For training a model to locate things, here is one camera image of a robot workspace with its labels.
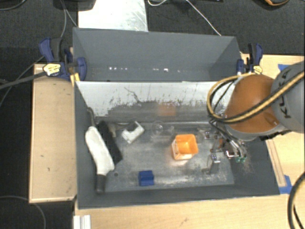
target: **wooden board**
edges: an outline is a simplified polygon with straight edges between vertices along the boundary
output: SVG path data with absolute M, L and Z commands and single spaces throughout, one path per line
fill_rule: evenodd
M 42 71 L 36 65 L 34 72 Z M 34 80 L 30 202 L 66 201 L 76 195 L 72 85 L 59 78 Z

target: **white paper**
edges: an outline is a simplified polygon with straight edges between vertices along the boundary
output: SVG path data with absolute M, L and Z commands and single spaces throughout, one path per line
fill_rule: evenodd
M 96 0 L 88 11 L 79 11 L 78 26 L 92 29 L 148 31 L 144 0 Z

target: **orange block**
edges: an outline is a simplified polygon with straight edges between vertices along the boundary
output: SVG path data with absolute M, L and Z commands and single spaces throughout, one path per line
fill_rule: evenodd
M 177 135 L 172 142 L 172 155 L 176 160 L 186 160 L 198 153 L 198 145 L 194 134 Z

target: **black carpet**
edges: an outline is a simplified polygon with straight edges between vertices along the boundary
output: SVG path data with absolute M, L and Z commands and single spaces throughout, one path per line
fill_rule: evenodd
M 267 54 L 304 54 L 305 3 L 290 0 L 270 7 L 262 0 L 190 0 L 222 35 L 237 37 L 242 52 L 258 42 Z M 0 8 L 11 5 L 0 2 Z M 77 20 L 77 3 L 66 1 Z M 146 4 L 150 31 L 215 34 L 184 0 L 160 7 Z M 64 15 L 57 0 L 28 0 L 18 9 L 0 11 L 0 79 L 15 80 L 40 57 L 38 43 L 59 37 Z M 67 20 L 63 48 L 72 45 L 72 23 Z M 0 91 L 0 101 L 5 91 Z M 0 196 L 28 196 L 31 141 L 31 84 L 14 87 L 0 107 Z M 41 206 L 48 229 L 71 227 L 72 203 Z M 36 207 L 18 199 L 0 200 L 0 228 L 42 228 Z

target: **blue block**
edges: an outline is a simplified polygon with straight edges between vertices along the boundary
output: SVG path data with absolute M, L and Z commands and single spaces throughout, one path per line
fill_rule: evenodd
M 290 178 L 289 178 L 289 176 L 286 176 L 286 175 L 284 175 L 284 177 L 285 177 L 287 186 L 279 187 L 280 194 L 290 194 L 290 191 L 292 189 L 292 184 L 291 184 Z
M 144 170 L 144 171 L 140 171 L 139 172 L 138 180 L 139 180 L 139 185 L 141 187 L 154 185 L 153 179 L 154 179 L 153 171 L 151 171 L 151 170 Z

